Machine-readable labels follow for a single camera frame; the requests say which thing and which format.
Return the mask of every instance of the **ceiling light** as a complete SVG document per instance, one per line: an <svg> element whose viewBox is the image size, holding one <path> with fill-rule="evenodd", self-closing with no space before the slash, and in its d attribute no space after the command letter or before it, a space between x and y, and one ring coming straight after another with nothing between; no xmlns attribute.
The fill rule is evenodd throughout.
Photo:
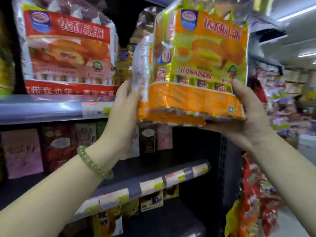
<svg viewBox="0 0 316 237"><path fill-rule="evenodd" d="M315 6L312 6L312 7L309 7L309 8L306 8L306 9L300 11L300 12L296 12L296 13L294 13L294 14L291 14L291 15L289 15L289 16L282 17L282 18L278 19L278 21L285 21L285 20L287 20L287 19L290 19L290 18L293 18L293 17L297 17L297 16L299 16L299 15L302 15L302 14L304 14L304 13L306 13L306 12L309 12L309 11L313 11L313 10L315 10L315 9L316 9L316 5L315 5Z"/></svg>
<svg viewBox="0 0 316 237"><path fill-rule="evenodd" d="M311 54L299 55L298 57L306 57L306 56L312 56L312 55L316 55L316 52L311 53Z"/></svg>

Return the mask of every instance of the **person's left hand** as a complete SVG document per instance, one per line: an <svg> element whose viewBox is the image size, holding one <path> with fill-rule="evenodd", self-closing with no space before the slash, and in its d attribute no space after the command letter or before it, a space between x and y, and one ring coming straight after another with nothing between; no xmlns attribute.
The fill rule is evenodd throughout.
<svg viewBox="0 0 316 237"><path fill-rule="evenodd" d="M118 89L109 120L100 138L107 142L114 155L123 154L130 149L135 131L141 92L135 91L128 95L128 88L129 81L125 81Z"/></svg>

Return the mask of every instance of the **hand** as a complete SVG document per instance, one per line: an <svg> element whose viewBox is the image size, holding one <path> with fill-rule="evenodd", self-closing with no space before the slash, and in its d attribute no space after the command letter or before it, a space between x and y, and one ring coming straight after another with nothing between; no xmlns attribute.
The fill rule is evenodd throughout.
<svg viewBox="0 0 316 237"><path fill-rule="evenodd" d="M128 95L129 81L118 89L109 120L100 139L108 143L114 155L120 155L131 147L137 118L140 91Z"/></svg>
<svg viewBox="0 0 316 237"><path fill-rule="evenodd" d="M272 130L262 103L255 93L237 79L233 80L234 93L246 109L246 120L231 120L207 124L203 129L219 132L245 151L276 135Z"/></svg>

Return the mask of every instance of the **bracelet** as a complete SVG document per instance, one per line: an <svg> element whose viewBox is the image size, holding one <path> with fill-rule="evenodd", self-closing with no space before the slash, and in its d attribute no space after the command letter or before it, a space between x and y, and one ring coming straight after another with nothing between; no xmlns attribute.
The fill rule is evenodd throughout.
<svg viewBox="0 0 316 237"><path fill-rule="evenodd" d="M79 146L77 148L77 152L82 161L86 164L86 166L92 170L95 174L100 176L102 179L112 179L113 171L106 173L102 168L100 168L86 153L86 146Z"/></svg>

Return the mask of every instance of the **shelf label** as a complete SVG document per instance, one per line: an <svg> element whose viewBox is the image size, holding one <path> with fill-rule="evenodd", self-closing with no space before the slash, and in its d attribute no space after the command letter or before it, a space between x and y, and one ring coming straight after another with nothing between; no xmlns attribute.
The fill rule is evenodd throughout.
<svg viewBox="0 0 316 237"><path fill-rule="evenodd" d="M209 167L207 163L204 163L198 166L193 166L192 170L193 170L193 176L197 177L197 176L207 173L209 171Z"/></svg>
<svg viewBox="0 0 316 237"><path fill-rule="evenodd" d="M100 207L106 209L108 206L122 204L128 202L130 199L130 194L128 188L115 191L106 195L100 196Z"/></svg>
<svg viewBox="0 0 316 237"><path fill-rule="evenodd" d="M139 183L142 195L149 195L163 189L162 177Z"/></svg>
<svg viewBox="0 0 316 237"><path fill-rule="evenodd" d="M99 198L95 197L92 199L86 200L80 208L76 211L75 215L78 214L93 214L96 213L100 209L100 203L99 203Z"/></svg>
<svg viewBox="0 0 316 237"><path fill-rule="evenodd" d="M173 185L179 184L183 181L185 181L185 174L183 170L179 170L176 172L173 172L172 174L165 175L167 186L171 187Z"/></svg>
<svg viewBox="0 0 316 237"><path fill-rule="evenodd" d="M113 102L82 102L83 119L107 118L110 115Z"/></svg>

